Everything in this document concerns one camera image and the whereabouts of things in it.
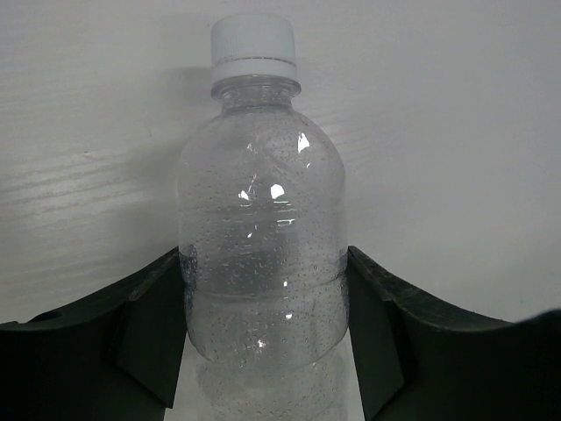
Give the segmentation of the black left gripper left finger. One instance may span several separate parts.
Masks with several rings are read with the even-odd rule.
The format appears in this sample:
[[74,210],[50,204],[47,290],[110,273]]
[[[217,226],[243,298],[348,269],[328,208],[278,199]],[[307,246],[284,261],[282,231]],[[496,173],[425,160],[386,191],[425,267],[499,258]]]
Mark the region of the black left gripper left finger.
[[186,338],[173,249],[26,323],[1,325],[3,420],[161,420]]

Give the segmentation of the clear bottle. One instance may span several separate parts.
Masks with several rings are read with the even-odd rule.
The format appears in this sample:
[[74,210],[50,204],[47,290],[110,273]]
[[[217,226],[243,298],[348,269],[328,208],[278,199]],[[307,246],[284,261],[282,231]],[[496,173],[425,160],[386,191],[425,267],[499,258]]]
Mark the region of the clear bottle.
[[176,182],[188,337],[204,420],[344,420],[345,171],[296,111],[292,25],[217,21],[220,113],[190,139]]

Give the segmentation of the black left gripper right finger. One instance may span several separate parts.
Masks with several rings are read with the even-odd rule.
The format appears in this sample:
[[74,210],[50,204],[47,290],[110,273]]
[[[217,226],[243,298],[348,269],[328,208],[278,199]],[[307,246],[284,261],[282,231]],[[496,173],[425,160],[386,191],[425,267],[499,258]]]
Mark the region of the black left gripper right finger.
[[557,420],[560,313],[459,308],[348,250],[350,335],[368,420]]

